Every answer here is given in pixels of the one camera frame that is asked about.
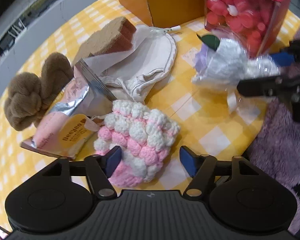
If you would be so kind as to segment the brown knotted plush toy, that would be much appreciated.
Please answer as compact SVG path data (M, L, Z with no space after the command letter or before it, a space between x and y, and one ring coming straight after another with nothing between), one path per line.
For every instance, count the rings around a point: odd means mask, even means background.
M23 72L7 87L4 112L16 131L38 126L57 95L73 79L74 72L67 57L52 53L45 60L41 76Z

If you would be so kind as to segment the pink white crochet bag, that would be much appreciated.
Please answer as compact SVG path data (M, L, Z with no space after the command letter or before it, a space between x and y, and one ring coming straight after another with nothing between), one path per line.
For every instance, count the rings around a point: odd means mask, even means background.
M122 158L110 177L121 188L149 183L161 170L180 132L179 124L140 102L115 100L94 141L98 155L119 146Z

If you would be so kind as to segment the white plastic bundle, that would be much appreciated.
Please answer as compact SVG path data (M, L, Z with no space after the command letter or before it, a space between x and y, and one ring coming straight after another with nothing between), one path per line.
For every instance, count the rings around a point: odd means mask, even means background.
M241 101L236 89L239 81L280 74L279 67L269 55L251 59L247 50L231 35L197 37L202 47L194 57L196 73L192 83L217 93L226 92L230 113Z

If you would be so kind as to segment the yellow checkered tablecloth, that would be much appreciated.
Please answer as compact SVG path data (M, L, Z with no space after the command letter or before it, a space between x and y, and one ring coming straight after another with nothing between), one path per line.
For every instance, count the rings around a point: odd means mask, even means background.
M121 6L118 0L98 0L57 29L42 44L34 46L32 55L22 60L21 70L39 74L45 59L53 52L72 60L80 44L110 20L125 16L133 24L140 19ZM181 26L173 34L178 54L168 77L157 83L145 102L178 122L179 136L157 178L142 188L147 190L184 190L189 176L179 161L179 147L209 153L229 160L250 145L262 126L266 103L229 112L226 94L215 94L192 83L195 74L193 59L200 49L198 35L206 33L204 19L198 18ZM52 158L22 149L20 143L33 135L35 128L15 131L4 115L7 94L0 98L0 226L9 229L5 212L7 195L22 182L51 163Z

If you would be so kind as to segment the pink snack packet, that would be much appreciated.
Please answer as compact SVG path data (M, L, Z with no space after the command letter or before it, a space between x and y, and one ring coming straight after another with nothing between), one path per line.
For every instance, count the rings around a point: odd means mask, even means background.
M75 159L112 111L114 94L84 60L74 66L74 78L64 87L21 148L50 157Z

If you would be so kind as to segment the red box with pink balls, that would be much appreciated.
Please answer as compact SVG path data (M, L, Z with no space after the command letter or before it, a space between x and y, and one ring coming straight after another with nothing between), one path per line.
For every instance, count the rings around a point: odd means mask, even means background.
M289 4L290 0L205 0L205 28L234 34L255 57L274 43Z

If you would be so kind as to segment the white tv console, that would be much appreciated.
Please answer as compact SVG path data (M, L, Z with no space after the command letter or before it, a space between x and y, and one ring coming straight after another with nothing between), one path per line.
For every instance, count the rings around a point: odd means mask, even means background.
M54 31L97 0L16 0L0 18L0 82Z

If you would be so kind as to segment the brown bear-shaped sponge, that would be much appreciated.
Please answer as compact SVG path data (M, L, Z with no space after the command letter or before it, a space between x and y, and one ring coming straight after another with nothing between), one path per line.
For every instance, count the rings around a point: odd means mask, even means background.
M81 44L72 65L87 57L130 50L135 32L136 27L125 17L113 19Z

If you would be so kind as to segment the purple fluffy rug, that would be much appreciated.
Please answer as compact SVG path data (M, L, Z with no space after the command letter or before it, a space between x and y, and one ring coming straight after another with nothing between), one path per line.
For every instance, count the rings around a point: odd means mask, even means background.
M296 198L297 211L289 226L300 239L300 122L275 99L268 104L262 128L247 149L252 164L285 186Z

